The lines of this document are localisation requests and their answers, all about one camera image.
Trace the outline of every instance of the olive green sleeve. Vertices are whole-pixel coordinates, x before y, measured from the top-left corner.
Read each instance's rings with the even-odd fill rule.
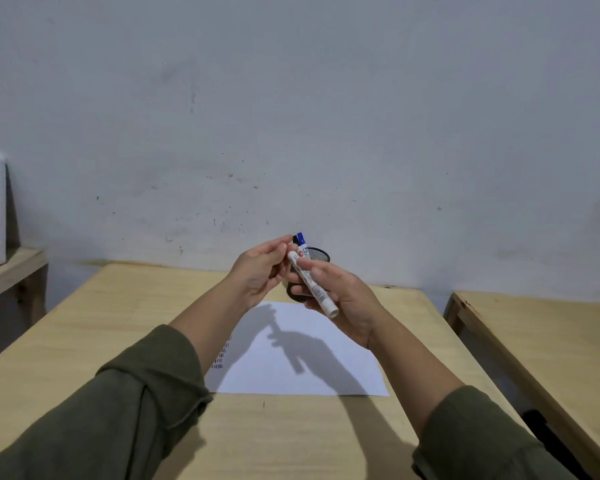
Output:
[[[211,396],[183,334],[160,325],[0,453],[0,479],[150,480]]]
[[[432,412],[413,453],[428,480],[573,480],[542,443],[475,387],[449,394]]]

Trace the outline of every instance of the right hand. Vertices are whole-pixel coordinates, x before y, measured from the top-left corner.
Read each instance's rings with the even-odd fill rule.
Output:
[[[368,349],[378,320],[388,314],[371,288],[355,274],[332,263],[300,258],[298,265],[310,271],[315,282],[336,302],[340,313],[333,319],[333,323],[348,338]],[[293,269],[288,274],[288,280],[300,283],[291,287],[291,293],[310,297],[304,302],[304,306],[324,315],[311,291]]]

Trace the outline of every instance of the left hand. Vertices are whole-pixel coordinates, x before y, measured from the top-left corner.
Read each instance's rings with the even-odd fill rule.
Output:
[[[236,259],[225,279],[246,298],[249,309],[257,306],[287,275],[287,253],[297,246],[291,234],[263,242]]]

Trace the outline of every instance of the wooden desk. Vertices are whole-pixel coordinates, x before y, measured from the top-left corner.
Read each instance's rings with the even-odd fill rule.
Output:
[[[494,345],[511,378],[600,478],[600,303],[462,291],[445,318]]]
[[[33,325],[45,315],[47,257],[43,250],[8,250],[8,261],[0,265],[0,293],[16,287],[18,302]]]
[[[172,320],[223,276],[104,267],[0,355],[0,450],[101,364]],[[374,291],[460,379],[520,421],[423,293]],[[281,285],[267,299],[289,301]],[[390,397],[217,394],[156,478],[179,473],[197,480],[416,478],[411,472],[416,435],[388,389]]]

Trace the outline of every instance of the hand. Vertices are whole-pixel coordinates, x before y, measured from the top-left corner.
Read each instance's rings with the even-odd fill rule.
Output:
[[[284,235],[245,251],[236,259],[225,280],[246,299],[248,309],[257,306],[286,277],[287,252],[297,248],[290,242],[291,234]]]
[[[368,349],[377,321],[388,315],[371,288],[355,274],[332,263],[300,258],[298,265],[311,271],[315,282],[328,291],[331,299],[336,302],[340,309],[340,313],[333,319],[336,326],[348,338]],[[304,306],[324,315],[320,305],[295,271],[288,274],[288,279],[292,283],[301,283],[293,286],[291,293],[311,297],[304,302]]]

